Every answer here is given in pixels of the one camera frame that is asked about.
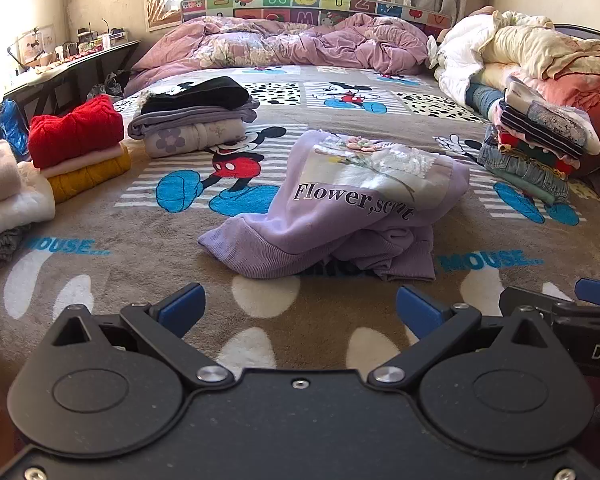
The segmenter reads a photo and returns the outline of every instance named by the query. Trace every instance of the cow print patch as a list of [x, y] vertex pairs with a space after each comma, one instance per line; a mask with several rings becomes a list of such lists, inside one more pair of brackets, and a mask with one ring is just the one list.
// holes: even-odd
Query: cow print patch
[[453, 101], [439, 95], [414, 94], [411, 92], [393, 92], [414, 114], [480, 123], [482, 119], [469, 110], [459, 107]]
[[302, 104], [300, 86], [298, 83], [242, 83], [260, 105], [286, 105]]

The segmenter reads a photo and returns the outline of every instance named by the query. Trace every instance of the blue plastic bag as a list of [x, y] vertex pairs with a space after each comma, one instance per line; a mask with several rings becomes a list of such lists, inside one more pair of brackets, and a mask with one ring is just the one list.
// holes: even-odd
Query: blue plastic bag
[[7, 99], [0, 110], [0, 139], [6, 139], [18, 162], [30, 160], [28, 154], [28, 124], [17, 103]]

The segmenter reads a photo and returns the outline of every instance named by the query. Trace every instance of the triangular hole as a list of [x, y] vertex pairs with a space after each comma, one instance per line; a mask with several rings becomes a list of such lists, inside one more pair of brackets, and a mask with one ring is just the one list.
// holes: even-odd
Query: triangular hole
[[538, 330], [538, 327], [528, 319], [523, 319], [520, 322], [518, 325], [518, 330], [516, 330], [511, 342], [517, 345], [546, 348], [546, 343], [540, 331]]
[[86, 335], [86, 329], [79, 317], [71, 317], [62, 328], [60, 334], [55, 338], [53, 346], [75, 345], [90, 341]]

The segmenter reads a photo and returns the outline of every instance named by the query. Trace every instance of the blue jeans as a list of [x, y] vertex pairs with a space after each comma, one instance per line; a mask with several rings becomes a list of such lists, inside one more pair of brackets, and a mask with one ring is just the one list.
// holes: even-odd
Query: blue jeans
[[469, 85], [464, 97], [464, 101], [486, 120], [489, 120], [489, 108], [500, 99], [504, 99], [504, 94], [500, 90], [477, 83]]
[[529, 184], [539, 187], [555, 198], [555, 202], [566, 202], [569, 185], [565, 180], [556, 177], [551, 171], [546, 171], [522, 158], [500, 153], [496, 146], [484, 143], [478, 153], [478, 163], [487, 170], [500, 170], [512, 173]]

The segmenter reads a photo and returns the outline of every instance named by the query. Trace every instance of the red sweater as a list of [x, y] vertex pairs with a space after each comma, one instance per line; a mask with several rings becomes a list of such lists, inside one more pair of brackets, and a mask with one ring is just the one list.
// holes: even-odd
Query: red sweater
[[31, 119], [28, 151], [33, 165], [51, 168], [68, 158], [105, 150], [124, 139], [122, 116], [106, 95], [78, 106], [64, 117], [39, 115]]

